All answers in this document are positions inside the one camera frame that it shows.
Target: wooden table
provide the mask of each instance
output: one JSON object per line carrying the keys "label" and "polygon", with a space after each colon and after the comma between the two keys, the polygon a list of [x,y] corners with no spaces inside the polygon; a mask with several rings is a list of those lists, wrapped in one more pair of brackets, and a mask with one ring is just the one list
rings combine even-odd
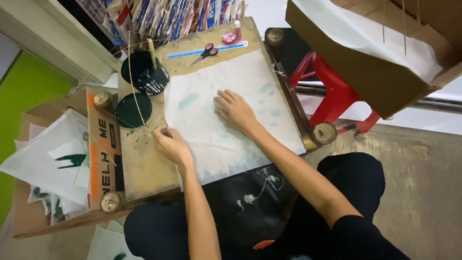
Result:
{"label": "wooden table", "polygon": [[[186,35],[177,41],[159,47],[156,50],[156,55],[163,67],[170,74],[170,77],[172,77],[190,74],[199,69],[260,49],[268,64],[268,68],[272,71],[281,95],[285,97],[284,101],[295,124],[296,120],[292,112],[295,111],[297,113],[296,119],[299,118],[300,115],[296,107],[294,107],[294,100],[290,97],[290,94],[288,94],[287,87],[281,87],[281,77],[280,75],[277,76],[274,72],[274,59],[271,60],[270,55],[268,55],[254,20],[251,17],[245,17],[240,21],[242,40],[249,42],[248,47],[221,51],[217,57],[204,59],[193,66],[191,66],[191,63],[197,59],[197,55],[167,59],[168,54],[203,48],[207,43],[214,43],[215,45],[222,44],[222,35],[227,31],[234,30],[234,24],[230,23],[213,27],[204,32]],[[119,99],[132,93],[132,87],[120,76],[120,74],[118,87]],[[161,93],[160,95],[150,97],[150,99],[152,102],[152,114],[146,123],[147,131],[144,126],[136,129],[120,128],[123,175],[127,201],[133,201],[179,188],[175,164],[155,149],[151,135],[153,129],[166,124],[164,117],[164,94]],[[305,135],[306,129],[300,129],[299,120],[297,120],[296,125],[299,131]]]}

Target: green wall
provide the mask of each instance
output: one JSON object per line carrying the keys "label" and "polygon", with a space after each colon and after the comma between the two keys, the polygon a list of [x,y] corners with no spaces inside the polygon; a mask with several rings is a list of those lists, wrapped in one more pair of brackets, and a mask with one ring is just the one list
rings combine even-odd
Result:
{"label": "green wall", "polygon": [[[21,113],[69,92],[76,82],[21,51],[0,83],[0,163],[16,151]],[[0,172],[0,228],[11,208],[15,178]]]}

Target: ruler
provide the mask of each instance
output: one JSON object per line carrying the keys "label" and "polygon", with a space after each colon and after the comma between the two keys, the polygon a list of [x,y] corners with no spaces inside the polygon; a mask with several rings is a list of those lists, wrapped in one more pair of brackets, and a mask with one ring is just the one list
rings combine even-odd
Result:
{"label": "ruler", "polygon": [[[237,42],[237,43],[233,43],[231,45],[222,44],[222,45],[214,46],[214,48],[217,48],[218,50],[230,50],[230,49],[235,49],[235,48],[247,47],[248,45],[249,45],[248,41],[240,41],[240,42]],[[188,50],[188,51],[179,52],[179,53],[175,53],[175,54],[168,54],[167,59],[190,56],[190,55],[196,55],[196,54],[202,54],[202,52],[204,52],[204,50],[205,50],[205,48]]]}

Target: red stool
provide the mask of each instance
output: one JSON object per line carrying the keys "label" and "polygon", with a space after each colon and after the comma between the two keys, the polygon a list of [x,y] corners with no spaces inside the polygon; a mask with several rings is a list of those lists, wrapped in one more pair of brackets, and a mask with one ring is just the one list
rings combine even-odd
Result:
{"label": "red stool", "polygon": [[[313,60],[314,71],[303,74],[311,60]],[[295,72],[289,77],[289,83],[295,88],[300,79],[314,74],[316,74],[326,87],[327,94],[310,118],[311,125],[321,122],[333,123],[353,103],[362,101],[356,91],[349,87],[320,55],[316,55],[316,52],[312,51],[303,58],[302,62],[295,69]],[[343,134],[353,129],[358,130],[360,134],[367,133],[377,123],[379,118],[380,116],[372,109],[371,115],[366,120],[338,129],[337,133]]]}

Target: concrete floor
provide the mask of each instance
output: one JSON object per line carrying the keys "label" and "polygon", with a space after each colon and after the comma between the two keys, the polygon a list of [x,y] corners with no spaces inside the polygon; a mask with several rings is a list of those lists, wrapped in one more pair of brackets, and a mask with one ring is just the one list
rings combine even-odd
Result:
{"label": "concrete floor", "polygon": [[[339,135],[307,161],[316,166],[353,151],[383,164],[386,188],[374,223],[387,239],[411,259],[462,258],[462,136],[378,124],[364,135]],[[86,260],[94,230],[5,239],[0,260]]]}

